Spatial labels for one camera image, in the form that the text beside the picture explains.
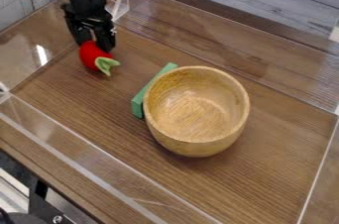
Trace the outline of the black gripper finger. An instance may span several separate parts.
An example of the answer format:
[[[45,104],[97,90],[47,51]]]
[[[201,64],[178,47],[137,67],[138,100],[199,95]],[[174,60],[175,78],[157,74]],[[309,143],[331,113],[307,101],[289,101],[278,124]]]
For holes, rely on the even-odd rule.
[[[115,28],[113,22],[101,22],[94,27],[94,33],[97,37],[97,45],[109,53],[115,48]]]
[[[66,21],[78,45],[81,46],[86,41],[91,41],[90,17],[82,17],[74,12],[67,12]]]

